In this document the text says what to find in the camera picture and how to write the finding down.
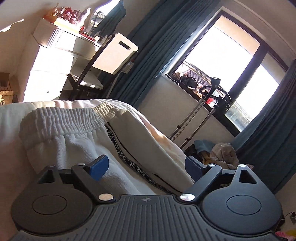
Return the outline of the cream sweatpants with black stripe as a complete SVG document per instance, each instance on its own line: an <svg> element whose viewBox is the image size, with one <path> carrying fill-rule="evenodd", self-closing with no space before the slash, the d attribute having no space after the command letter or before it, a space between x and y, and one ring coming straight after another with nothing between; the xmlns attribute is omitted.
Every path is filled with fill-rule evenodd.
<svg viewBox="0 0 296 241"><path fill-rule="evenodd" d="M46 166L69 169L101 155L109 169L100 184L115 196L180 194L193 185L127 103L77 100L1 107L1 240L16 227L10 209Z"/></svg>

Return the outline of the yellow garment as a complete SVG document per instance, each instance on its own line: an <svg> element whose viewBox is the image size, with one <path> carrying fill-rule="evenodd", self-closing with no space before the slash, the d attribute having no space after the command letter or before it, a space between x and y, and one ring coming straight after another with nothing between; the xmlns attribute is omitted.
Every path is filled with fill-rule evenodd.
<svg viewBox="0 0 296 241"><path fill-rule="evenodd" d="M208 153L207 151L201 151L200 156L202 158L202 162L204 165L208 165L210 163L213 163L210 153Z"/></svg>

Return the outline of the pink fleece garment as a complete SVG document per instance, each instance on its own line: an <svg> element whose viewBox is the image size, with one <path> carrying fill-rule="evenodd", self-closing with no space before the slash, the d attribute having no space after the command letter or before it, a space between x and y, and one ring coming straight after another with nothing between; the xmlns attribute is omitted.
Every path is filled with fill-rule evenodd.
<svg viewBox="0 0 296 241"><path fill-rule="evenodd" d="M288 240L288 241L296 240L296 230L289 230L286 232L276 232L275 234L281 240Z"/></svg>

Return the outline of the teal cloth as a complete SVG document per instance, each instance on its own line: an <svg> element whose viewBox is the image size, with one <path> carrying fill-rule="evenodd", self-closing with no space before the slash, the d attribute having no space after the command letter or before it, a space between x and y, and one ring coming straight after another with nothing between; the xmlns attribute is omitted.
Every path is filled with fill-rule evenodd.
<svg viewBox="0 0 296 241"><path fill-rule="evenodd" d="M194 142L194 146L197 154L203 151L210 153L215 144L208 140L196 140Z"/></svg>

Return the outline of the teal curtain right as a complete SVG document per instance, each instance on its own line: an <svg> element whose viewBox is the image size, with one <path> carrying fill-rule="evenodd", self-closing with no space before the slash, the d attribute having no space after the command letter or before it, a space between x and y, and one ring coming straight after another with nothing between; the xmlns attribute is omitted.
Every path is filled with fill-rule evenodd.
<svg viewBox="0 0 296 241"><path fill-rule="evenodd" d="M234 139L240 163L277 193L295 174L295 63L255 119Z"/></svg>

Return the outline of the teal curtain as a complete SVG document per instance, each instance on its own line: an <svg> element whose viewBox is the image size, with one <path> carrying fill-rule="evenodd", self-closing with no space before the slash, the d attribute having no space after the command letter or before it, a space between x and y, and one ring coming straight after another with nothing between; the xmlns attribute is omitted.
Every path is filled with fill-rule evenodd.
<svg viewBox="0 0 296 241"><path fill-rule="evenodd" d="M120 74L103 97L138 107L157 77L220 6L220 1L159 1L128 34L128 39L138 46L132 69Z"/></svg>
<svg viewBox="0 0 296 241"><path fill-rule="evenodd" d="M234 139L240 163L277 193L295 174L295 63L255 119Z"/></svg>

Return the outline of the pastel yellow pink bedsheet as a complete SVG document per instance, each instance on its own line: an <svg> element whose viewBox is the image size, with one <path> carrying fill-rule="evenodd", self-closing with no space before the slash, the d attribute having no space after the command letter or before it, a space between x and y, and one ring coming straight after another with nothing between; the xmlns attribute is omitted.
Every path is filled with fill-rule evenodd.
<svg viewBox="0 0 296 241"><path fill-rule="evenodd" d="M183 153L183 151L174 142L169 140L162 132L155 128L140 111L138 111L129 104L128 107L138 115L144 126L147 128L151 136L154 138L154 140L170 156L170 158L173 160L173 163L178 165L179 169L181 170L181 173L184 176L186 176L187 179L190 180L190 183L192 183L191 177L189 177L189 174L185 170L186 156Z"/></svg>

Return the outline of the white desk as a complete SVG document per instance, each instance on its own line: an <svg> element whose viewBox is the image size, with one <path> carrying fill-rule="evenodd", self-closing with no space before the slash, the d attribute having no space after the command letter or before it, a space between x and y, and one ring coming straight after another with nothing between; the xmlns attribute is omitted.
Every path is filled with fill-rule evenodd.
<svg viewBox="0 0 296 241"><path fill-rule="evenodd" d="M99 45L41 19L29 35L17 70L20 101L57 100L77 59L89 61Z"/></svg>

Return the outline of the teal curtain left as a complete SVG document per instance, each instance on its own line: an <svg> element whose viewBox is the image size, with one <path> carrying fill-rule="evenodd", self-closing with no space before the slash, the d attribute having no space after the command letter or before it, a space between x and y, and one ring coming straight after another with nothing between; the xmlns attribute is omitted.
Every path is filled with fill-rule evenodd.
<svg viewBox="0 0 296 241"><path fill-rule="evenodd" d="M220 6L220 1L159 1L128 34L128 39L138 46L132 69L120 74L103 97L138 107L157 77Z"/></svg>

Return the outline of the wall power socket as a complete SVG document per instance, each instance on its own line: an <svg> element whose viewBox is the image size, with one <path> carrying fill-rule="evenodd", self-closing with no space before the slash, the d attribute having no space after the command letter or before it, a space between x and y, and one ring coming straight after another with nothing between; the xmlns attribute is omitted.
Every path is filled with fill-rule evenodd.
<svg viewBox="0 0 296 241"><path fill-rule="evenodd" d="M293 225L296 224L296 213L294 211L290 214L290 220L293 223Z"/></svg>

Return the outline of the white chair with black frame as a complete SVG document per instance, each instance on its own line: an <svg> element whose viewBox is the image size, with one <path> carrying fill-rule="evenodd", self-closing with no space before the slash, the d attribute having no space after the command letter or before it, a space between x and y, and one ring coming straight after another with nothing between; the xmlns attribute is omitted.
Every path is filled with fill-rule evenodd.
<svg viewBox="0 0 296 241"><path fill-rule="evenodd" d="M73 65L59 99L102 98L137 51L121 33L110 35L86 65Z"/></svg>

